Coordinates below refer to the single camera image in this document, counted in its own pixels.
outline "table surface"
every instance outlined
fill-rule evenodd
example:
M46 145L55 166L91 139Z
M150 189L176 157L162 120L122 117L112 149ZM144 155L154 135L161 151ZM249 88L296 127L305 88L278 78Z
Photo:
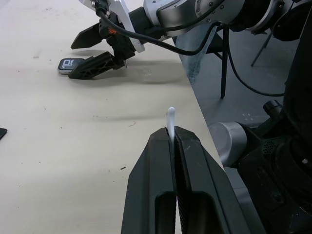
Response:
M58 74L63 58L112 53L105 42L70 49L97 22L78 0L11 0L0 10L2 234L120 233L128 175L170 106L221 164L177 54L148 44L96 80Z

